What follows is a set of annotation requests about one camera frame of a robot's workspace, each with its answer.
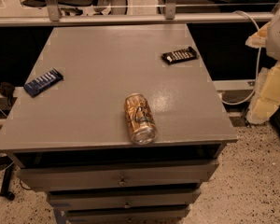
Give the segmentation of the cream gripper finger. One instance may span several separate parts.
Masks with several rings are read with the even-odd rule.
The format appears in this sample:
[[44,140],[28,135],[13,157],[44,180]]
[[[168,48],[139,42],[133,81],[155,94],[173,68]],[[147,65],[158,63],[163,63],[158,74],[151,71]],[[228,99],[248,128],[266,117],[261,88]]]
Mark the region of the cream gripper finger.
[[268,27],[269,23],[265,23],[246,40],[245,44],[254,49],[265,48]]

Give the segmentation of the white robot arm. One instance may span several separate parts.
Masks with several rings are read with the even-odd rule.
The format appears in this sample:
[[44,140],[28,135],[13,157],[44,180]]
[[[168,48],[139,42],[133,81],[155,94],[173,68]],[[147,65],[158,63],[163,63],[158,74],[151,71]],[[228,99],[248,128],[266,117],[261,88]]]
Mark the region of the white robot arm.
[[268,56],[280,61],[280,8],[267,22],[245,42],[250,48],[266,48]]

